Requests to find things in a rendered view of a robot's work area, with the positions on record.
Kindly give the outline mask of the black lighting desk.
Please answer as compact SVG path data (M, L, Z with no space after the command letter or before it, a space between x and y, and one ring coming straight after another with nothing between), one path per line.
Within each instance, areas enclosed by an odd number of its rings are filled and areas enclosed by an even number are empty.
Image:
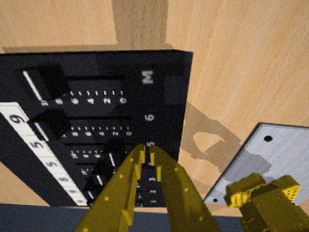
M134 208L166 208L149 146L178 162L192 59L177 49L0 53L0 162L50 207L91 207L145 144Z

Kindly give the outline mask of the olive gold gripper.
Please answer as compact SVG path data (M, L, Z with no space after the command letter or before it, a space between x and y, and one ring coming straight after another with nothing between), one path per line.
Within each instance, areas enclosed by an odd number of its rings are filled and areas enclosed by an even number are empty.
M149 146L149 152L156 179L161 181L171 232L222 232L185 169L158 146ZM145 144L138 144L72 232L127 232L144 162Z

